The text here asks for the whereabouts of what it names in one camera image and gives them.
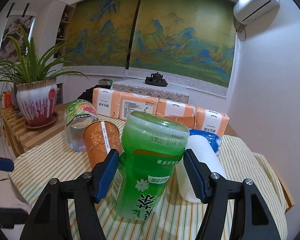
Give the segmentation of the green plastic cup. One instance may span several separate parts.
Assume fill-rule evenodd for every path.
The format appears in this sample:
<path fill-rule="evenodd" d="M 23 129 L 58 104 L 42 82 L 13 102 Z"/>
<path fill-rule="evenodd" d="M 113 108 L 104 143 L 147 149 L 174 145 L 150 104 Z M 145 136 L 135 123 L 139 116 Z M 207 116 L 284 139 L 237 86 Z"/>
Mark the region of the green plastic cup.
<path fill-rule="evenodd" d="M 111 191 L 117 215 L 149 219 L 183 157 L 188 138 L 189 129 L 181 123 L 145 112 L 130 113 Z"/>

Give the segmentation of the green watermelon label cup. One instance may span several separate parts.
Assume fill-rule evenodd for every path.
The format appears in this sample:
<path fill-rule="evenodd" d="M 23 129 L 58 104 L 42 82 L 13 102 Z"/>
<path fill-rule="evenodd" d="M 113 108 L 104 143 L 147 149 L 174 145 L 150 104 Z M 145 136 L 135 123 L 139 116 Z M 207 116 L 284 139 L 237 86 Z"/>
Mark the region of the green watermelon label cup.
<path fill-rule="evenodd" d="M 92 122 L 98 120 L 95 107 L 87 100 L 77 99 L 68 104 L 64 118 L 65 138 L 69 147 L 84 152 L 86 146 L 83 133 Z"/>

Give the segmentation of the striped tablecloth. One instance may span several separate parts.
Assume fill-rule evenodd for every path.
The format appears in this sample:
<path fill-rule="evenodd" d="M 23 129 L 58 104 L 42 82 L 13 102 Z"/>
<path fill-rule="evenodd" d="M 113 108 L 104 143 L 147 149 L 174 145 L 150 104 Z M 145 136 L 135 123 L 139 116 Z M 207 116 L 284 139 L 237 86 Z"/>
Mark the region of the striped tablecloth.
<path fill-rule="evenodd" d="M 251 152 L 242 139 L 224 135 L 218 159 L 228 179 L 254 181 L 271 211 L 280 237 L 286 239 L 287 204 L 279 179 L 265 157 Z M 34 205 L 51 178 L 72 180 L 90 170 L 88 155 L 72 150 L 65 134 L 59 133 L 19 156 L 9 178 L 15 194 Z M 118 216 L 109 199 L 96 206 L 107 239 L 194 239 L 205 209 L 204 204 L 190 203 L 180 196 L 176 177 L 169 179 L 155 213 L 146 222 Z"/>

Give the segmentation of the red white flower pot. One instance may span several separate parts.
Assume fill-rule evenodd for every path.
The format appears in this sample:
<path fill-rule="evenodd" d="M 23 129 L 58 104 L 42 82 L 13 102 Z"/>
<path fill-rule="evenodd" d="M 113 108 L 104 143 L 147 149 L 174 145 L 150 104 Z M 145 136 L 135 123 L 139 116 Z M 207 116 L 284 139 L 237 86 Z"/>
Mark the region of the red white flower pot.
<path fill-rule="evenodd" d="M 30 127 L 50 124 L 54 117 L 57 99 L 56 78 L 17 84 L 19 109 Z"/>

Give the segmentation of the green spider plant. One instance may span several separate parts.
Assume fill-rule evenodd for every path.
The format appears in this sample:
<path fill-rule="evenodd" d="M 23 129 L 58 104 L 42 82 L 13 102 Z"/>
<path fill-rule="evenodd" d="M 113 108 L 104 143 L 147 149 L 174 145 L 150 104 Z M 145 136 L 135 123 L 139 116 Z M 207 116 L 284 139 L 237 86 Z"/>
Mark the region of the green spider plant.
<path fill-rule="evenodd" d="M 42 56 L 38 56 L 34 38 L 29 38 L 22 27 L 20 27 L 20 30 L 25 35 L 25 53 L 21 53 L 19 44 L 13 37 L 9 36 L 16 48 L 18 60 L 16 62 L 10 60 L 0 61 L 0 83 L 31 83 L 54 79 L 65 74 L 86 76 L 82 72 L 74 70 L 75 64 L 67 59 L 76 55 L 76 53 L 66 53 L 53 59 L 52 62 L 48 62 L 60 49 L 73 44 L 74 41 L 55 44 L 47 49 Z"/>

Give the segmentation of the orange tissue pack far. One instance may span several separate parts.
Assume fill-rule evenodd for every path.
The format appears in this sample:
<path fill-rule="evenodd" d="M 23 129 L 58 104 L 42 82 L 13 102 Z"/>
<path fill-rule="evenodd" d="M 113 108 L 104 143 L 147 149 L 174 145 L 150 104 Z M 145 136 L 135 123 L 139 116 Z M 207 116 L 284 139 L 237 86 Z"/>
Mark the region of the orange tissue pack far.
<path fill-rule="evenodd" d="M 230 118 L 226 114 L 197 107 L 194 128 L 216 134 L 221 138 L 229 120 Z"/>

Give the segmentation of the orange tissue pack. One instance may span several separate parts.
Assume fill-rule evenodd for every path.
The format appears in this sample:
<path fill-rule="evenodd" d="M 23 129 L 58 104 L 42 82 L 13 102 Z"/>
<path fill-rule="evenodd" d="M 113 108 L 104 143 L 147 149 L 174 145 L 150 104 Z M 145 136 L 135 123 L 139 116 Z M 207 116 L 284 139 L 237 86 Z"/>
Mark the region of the orange tissue pack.
<path fill-rule="evenodd" d="M 230 118 L 226 114 L 197 107 L 194 128 L 216 134 L 221 138 L 229 120 Z"/>
<path fill-rule="evenodd" d="M 95 88 L 93 90 L 93 106 L 96 113 L 118 119 L 121 95 L 122 92 L 116 90 Z"/>
<path fill-rule="evenodd" d="M 157 106 L 156 116 L 194 117 L 196 108 L 187 103 L 160 99 Z"/>

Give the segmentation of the orange tissue pack nearest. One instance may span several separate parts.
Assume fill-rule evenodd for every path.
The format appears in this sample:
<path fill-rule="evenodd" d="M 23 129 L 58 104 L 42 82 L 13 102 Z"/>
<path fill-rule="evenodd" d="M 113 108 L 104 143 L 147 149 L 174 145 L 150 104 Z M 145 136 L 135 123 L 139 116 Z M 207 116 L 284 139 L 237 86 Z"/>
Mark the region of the orange tissue pack nearest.
<path fill-rule="evenodd" d="M 121 95 L 122 92 L 116 90 L 95 88 L 93 90 L 93 106 L 96 113 L 118 119 Z"/>

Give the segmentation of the orange tissue pack barcode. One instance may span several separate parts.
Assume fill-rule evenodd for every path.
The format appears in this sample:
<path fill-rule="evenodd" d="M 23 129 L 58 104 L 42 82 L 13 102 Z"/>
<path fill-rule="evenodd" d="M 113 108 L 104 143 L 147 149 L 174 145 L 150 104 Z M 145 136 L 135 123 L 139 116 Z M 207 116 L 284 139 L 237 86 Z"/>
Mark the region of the orange tissue pack barcode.
<path fill-rule="evenodd" d="M 135 93 L 122 93 L 120 96 L 119 119 L 127 120 L 133 111 L 156 114 L 159 99 Z"/>

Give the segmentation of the black teapot set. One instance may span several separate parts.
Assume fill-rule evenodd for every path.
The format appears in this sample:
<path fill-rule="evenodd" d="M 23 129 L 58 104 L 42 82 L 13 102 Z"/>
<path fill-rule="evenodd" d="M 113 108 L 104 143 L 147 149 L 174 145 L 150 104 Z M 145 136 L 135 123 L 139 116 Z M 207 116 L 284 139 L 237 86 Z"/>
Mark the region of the black teapot set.
<path fill-rule="evenodd" d="M 167 87 L 168 83 L 159 72 L 152 73 L 145 78 L 145 84 L 151 86 Z"/>

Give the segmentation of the landscape painting scroll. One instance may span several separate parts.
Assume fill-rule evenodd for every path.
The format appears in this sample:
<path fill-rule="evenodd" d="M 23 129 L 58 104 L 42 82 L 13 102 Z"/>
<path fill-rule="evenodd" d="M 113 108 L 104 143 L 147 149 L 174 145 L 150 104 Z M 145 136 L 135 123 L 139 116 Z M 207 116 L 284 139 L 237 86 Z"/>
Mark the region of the landscape painting scroll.
<path fill-rule="evenodd" d="M 129 66 L 228 87 L 233 6 L 228 0 L 83 0 L 65 51 L 78 66 Z"/>

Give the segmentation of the white air conditioner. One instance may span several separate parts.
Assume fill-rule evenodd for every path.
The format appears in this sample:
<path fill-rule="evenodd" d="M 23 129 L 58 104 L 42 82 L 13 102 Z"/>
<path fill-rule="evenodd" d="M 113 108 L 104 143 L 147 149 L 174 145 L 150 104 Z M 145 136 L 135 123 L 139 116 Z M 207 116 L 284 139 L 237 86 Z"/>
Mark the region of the white air conditioner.
<path fill-rule="evenodd" d="M 234 17 L 240 24 L 247 25 L 279 5 L 279 0 L 238 0 Z"/>

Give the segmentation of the ink painting wall scroll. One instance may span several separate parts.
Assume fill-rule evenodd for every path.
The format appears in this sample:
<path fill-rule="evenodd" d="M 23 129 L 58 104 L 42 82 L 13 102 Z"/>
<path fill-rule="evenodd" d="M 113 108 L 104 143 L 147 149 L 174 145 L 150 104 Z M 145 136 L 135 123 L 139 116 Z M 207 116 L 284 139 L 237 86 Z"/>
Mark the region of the ink painting wall scroll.
<path fill-rule="evenodd" d="M 30 6 L 29 2 L 19 4 L 15 7 L 16 5 L 17 3 L 13 2 L 6 13 L 5 18 L 7 21 L 0 43 L 0 61 L 10 60 L 16 62 L 18 60 L 16 48 L 9 36 L 16 40 L 20 46 L 21 53 L 24 54 L 26 50 L 25 35 L 20 30 L 20 27 L 23 28 L 28 37 L 31 37 L 32 34 L 35 17 L 27 13 Z"/>

